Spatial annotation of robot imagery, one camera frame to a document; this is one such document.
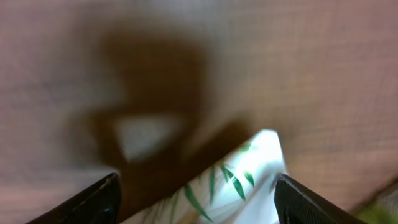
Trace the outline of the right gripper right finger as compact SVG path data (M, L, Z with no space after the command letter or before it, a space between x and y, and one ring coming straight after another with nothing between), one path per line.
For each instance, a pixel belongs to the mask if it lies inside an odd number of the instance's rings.
M278 176L274 202L280 224L366 224L287 174Z

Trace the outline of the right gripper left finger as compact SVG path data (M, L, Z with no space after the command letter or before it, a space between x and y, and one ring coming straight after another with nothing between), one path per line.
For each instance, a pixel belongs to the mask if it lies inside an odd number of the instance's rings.
M111 173L28 224L117 224L120 206L120 179Z

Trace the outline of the white tube with gold cap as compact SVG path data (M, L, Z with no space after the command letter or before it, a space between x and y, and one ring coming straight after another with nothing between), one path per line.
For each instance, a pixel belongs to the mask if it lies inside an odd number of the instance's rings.
M172 196L123 223L278 223L275 185L286 172L277 131L263 129Z

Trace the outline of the yellow green sachet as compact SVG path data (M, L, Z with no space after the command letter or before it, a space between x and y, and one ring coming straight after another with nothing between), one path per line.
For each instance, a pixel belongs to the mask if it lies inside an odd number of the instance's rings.
M397 202L378 200L358 211L356 217L369 224L397 224Z

